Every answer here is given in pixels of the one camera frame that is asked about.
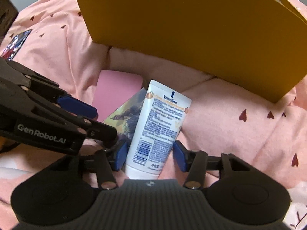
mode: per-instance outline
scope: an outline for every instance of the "white tube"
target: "white tube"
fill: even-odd
[[[152,80],[126,159],[131,179],[157,179],[188,113],[191,99]]]

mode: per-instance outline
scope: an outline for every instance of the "metal pin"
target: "metal pin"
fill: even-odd
[[[185,183],[185,187],[188,189],[199,189],[201,187],[201,184],[196,181],[189,181]]]
[[[107,181],[107,182],[102,183],[101,187],[105,190],[112,190],[116,188],[116,183]]]
[[[21,86],[21,88],[23,89],[23,90],[25,90],[25,91],[28,91],[29,90],[29,88],[27,88],[27,87],[25,87],[25,86]]]
[[[83,120],[84,120],[85,123],[91,123],[90,120],[88,120],[86,118],[84,118]]]
[[[80,133],[82,133],[82,134],[86,134],[86,131],[84,130],[84,129],[82,129],[82,128],[78,128],[77,129]]]

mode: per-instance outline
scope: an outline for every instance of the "white cap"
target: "white cap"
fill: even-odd
[[[141,170],[137,170],[129,165],[124,166],[124,172],[130,179],[140,179],[140,180],[156,180],[159,175],[147,173]]]

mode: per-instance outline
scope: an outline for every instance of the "wrinkled fabric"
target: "wrinkled fabric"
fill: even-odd
[[[307,8],[289,0],[304,16]],[[11,35],[33,29],[14,60],[54,80],[74,97],[91,104],[99,72],[104,69],[140,74],[157,80],[192,99],[189,114],[178,139],[188,149],[209,155],[233,153],[266,173],[287,189],[307,188],[307,78],[273,104],[244,88],[192,68],[115,47],[92,42],[76,0],[40,0],[20,12],[0,47]],[[81,155],[100,147],[86,140]],[[21,144],[0,154],[0,228],[11,229],[17,219],[10,207],[13,189],[63,155]],[[127,177],[114,173],[119,185]],[[84,180],[97,186],[94,174]],[[186,178],[172,153],[159,179]],[[207,173],[205,186],[217,181]],[[297,227],[295,210],[304,212],[305,199],[295,201],[287,224]]]

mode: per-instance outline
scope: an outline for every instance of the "ribbed gray surface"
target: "ribbed gray surface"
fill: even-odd
[[[126,180],[119,189],[100,192],[91,209],[70,223],[53,227],[20,225],[15,228],[22,229],[289,230],[282,222],[264,226],[230,222],[209,206],[202,192],[185,189],[179,186],[177,180]]]

